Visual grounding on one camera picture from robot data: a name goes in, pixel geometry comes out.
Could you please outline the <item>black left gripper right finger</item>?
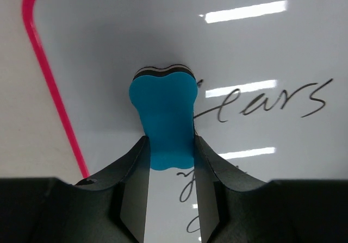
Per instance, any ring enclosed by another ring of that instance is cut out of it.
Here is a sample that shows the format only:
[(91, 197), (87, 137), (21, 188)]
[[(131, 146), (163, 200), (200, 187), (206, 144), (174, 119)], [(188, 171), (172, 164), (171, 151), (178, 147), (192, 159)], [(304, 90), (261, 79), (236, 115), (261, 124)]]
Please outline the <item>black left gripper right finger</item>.
[(263, 182), (195, 136), (203, 242), (347, 242), (347, 181)]

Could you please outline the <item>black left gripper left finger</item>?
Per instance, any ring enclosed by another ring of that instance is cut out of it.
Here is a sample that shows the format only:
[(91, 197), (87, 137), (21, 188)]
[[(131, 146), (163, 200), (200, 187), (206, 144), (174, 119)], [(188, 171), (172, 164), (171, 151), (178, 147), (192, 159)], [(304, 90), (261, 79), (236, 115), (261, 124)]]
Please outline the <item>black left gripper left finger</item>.
[(1, 179), (1, 242), (143, 242), (150, 142), (75, 185)]

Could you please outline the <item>blue whiteboard eraser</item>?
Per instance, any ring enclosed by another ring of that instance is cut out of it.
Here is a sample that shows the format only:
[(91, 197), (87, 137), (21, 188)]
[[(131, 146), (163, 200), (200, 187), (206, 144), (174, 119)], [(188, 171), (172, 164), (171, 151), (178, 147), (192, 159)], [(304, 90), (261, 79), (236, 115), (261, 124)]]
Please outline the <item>blue whiteboard eraser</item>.
[(144, 67), (135, 74), (129, 98), (150, 140), (151, 169), (193, 167), (197, 93), (196, 78), (185, 65)]

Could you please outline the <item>pink framed whiteboard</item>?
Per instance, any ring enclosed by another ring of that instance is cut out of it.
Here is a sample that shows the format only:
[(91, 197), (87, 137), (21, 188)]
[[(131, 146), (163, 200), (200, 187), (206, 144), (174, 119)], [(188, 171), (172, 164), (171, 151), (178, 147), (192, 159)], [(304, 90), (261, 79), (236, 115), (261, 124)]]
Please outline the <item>pink framed whiteboard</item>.
[(143, 136), (137, 70), (183, 64), (165, 106), (264, 182), (347, 180), (347, 0), (23, 0), (29, 39), (84, 176)]

